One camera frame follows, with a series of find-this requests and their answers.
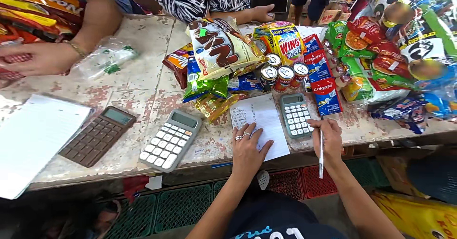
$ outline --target notebook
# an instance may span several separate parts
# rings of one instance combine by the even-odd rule
[[[263,128],[257,144],[259,150],[266,142],[275,141],[266,154],[265,161],[290,153],[272,94],[238,101],[230,107],[230,116],[233,128],[239,129],[244,124],[253,122],[257,124],[254,131]]]
[[[77,132],[92,108],[32,95],[0,123],[0,197],[16,199]]]

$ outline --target toothpaste box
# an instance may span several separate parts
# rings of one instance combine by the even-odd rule
[[[312,83],[333,77],[323,50],[316,50],[305,55],[304,62],[308,66],[308,76]]]
[[[330,115],[343,111],[340,96],[336,91],[334,78],[326,78],[311,83],[311,88],[313,89],[314,96],[316,97],[319,116]]]

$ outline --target plastic crate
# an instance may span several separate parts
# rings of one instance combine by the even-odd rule
[[[378,183],[368,158],[346,160],[345,163],[361,186],[377,186]]]
[[[216,198],[216,196],[218,196],[218,194],[221,191],[222,187],[224,186],[225,182],[227,182],[227,180],[217,181],[217,182],[213,183],[213,201]]]
[[[211,185],[164,191],[159,195],[154,231],[193,225],[211,205]]]
[[[271,191],[288,195],[296,200],[304,200],[300,172],[297,169],[270,174],[268,187]]]
[[[153,233],[156,196],[145,195],[135,199],[129,206],[128,200],[121,202],[121,214],[106,239],[132,239]]]
[[[303,191],[307,199],[338,193],[333,179],[325,169],[323,170],[323,179],[319,178],[319,166],[303,168],[301,173],[304,184]]]

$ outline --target clear plastic bag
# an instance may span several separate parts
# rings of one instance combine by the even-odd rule
[[[134,59],[138,53],[119,38],[108,36],[103,38],[95,51],[72,67],[84,79],[97,79],[102,75],[112,74],[121,70],[128,60]]]

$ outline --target colgate toothpaste box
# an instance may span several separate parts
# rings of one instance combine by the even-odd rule
[[[314,96],[316,97],[319,116],[330,115],[343,111],[340,96],[336,91],[334,78],[326,78],[311,83],[311,88],[313,89]]]

